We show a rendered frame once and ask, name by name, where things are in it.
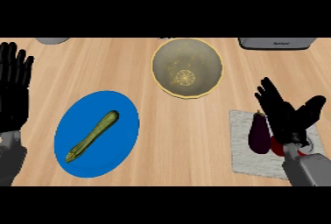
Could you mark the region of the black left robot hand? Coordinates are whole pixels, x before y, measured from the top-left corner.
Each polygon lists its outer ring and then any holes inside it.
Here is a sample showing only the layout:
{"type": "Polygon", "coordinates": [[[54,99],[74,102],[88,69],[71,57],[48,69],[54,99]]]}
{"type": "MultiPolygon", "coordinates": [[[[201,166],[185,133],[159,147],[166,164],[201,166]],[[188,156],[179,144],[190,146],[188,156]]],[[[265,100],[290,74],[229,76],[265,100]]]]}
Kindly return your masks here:
{"type": "Polygon", "coordinates": [[[0,44],[0,133],[21,130],[28,118],[28,86],[34,57],[17,43],[0,44]]]}

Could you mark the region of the grey appliance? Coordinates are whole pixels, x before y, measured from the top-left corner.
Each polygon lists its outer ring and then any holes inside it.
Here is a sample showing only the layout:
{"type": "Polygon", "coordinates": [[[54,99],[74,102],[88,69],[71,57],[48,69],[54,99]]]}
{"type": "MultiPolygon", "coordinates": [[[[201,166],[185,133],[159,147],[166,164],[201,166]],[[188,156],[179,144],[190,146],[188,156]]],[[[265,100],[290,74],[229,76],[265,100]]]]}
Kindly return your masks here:
{"type": "Polygon", "coordinates": [[[238,38],[247,50],[305,50],[317,38],[238,38]]]}

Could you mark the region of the dark purple eggplant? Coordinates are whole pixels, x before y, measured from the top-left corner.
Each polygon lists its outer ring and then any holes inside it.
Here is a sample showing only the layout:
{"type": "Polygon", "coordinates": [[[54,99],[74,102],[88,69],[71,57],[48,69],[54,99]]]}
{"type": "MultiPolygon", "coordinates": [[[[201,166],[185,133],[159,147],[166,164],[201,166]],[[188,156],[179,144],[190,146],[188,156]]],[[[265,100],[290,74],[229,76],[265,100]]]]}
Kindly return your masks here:
{"type": "Polygon", "coordinates": [[[249,146],[258,154],[266,154],[271,150],[271,133],[265,114],[258,111],[253,114],[253,124],[249,133],[249,146]]]}

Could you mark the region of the grey placemat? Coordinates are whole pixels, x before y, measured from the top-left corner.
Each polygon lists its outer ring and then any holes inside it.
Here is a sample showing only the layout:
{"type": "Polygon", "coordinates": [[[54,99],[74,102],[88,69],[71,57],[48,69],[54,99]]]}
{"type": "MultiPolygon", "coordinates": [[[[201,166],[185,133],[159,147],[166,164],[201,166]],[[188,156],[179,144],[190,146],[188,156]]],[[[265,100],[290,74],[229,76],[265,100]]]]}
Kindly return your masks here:
{"type": "MultiPolygon", "coordinates": [[[[287,179],[283,167],[286,158],[277,156],[272,152],[272,149],[266,154],[258,154],[250,149],[249,133],[253,124],[255,113],[240,110],[232,110],[229,112],[232,171],[268,178],[287,179]]],[[[320,153],[327,156],[315,125],[308,128],[306,136],[309,145],[299,150],[299,155],[306,156],[320,153]]]]}

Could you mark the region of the grey rounded object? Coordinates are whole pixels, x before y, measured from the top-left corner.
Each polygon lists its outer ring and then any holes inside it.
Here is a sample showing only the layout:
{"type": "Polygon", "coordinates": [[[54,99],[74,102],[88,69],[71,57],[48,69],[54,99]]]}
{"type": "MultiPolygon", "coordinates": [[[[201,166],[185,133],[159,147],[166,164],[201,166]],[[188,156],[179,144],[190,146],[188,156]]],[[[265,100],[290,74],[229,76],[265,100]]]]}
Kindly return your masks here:
{"type": "Polygon", "coordinates": [[[70,40],[70,38],[36,38],[36,40],[45,45],[58,45],[70,40]]]}

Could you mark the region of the red can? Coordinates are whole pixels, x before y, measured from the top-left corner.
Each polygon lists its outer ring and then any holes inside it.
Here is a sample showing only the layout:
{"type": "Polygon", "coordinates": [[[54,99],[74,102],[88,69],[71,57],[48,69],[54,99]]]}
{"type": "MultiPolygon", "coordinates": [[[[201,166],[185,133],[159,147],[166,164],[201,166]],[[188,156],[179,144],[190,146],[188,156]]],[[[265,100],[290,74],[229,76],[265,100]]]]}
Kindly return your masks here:
{"type": "Polygon", "coordinates": [[[277,142],[275,137],[271,137],[271,149],[277,156],[283,157],[286,155],[284,146],[277,142]]]}

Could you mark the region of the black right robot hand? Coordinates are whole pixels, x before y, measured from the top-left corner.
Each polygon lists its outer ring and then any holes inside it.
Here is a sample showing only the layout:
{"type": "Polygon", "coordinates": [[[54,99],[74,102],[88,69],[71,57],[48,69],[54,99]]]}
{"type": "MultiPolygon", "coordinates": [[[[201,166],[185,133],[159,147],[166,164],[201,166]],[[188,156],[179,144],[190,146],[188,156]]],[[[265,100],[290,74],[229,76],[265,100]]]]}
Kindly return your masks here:
{"type": "Polygon", "coordinates": [[[284,100],[271,79],[262,79],[255,97],[260,103],[274,137],[280,144],[308,146],[308,128],[318,122],[327,98],[314,96],[300,108],[294,108],[284,100]]]}

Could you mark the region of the green zucchini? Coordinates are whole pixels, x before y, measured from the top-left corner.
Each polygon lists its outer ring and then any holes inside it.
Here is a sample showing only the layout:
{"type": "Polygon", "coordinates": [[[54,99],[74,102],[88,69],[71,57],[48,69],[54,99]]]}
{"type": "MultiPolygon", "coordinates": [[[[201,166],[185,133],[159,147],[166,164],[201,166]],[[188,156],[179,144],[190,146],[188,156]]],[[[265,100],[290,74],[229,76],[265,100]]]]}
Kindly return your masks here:
{"type": "Polygon", "coordinates": [[[65,156],[65,162],[71,163],[86,152],[89,146],[95,143],[99,136],[110,129],[110,127],[116,124],[120,119],[120,112],[117,110],[111,110],[99,120],[95,128],[88,133],[83,140],[74,145],[70,149],[68,154],[65,156]]]}

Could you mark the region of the yellow-rimmed grey bowl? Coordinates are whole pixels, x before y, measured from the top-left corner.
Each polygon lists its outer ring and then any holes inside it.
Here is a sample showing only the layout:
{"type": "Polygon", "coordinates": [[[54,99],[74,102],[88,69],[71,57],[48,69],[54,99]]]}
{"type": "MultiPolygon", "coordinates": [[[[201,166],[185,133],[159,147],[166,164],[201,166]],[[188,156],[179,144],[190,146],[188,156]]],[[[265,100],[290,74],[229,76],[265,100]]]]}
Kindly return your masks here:
{"type": "Polygon", "coordinates": [[[176,38],[151,59],[153,78],[161,90],[182,99],[204,97],[224,78],[224,60],[212,45],[197,38],[176,38]]]}

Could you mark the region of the blue oval plate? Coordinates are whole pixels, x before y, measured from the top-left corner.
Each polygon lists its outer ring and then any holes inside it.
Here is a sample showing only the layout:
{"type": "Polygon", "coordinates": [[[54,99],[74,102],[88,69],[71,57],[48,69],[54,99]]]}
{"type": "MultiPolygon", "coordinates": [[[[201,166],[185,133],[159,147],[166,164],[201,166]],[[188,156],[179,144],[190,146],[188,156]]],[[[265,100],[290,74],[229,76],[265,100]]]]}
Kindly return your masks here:
{"type": "Polygon", "coordinates": [[[95,178],[127,158],[141,130],[130,98],[116,91],[86,95],[62,116],[55,134],[55,155],[76,177],[95,178]]]}

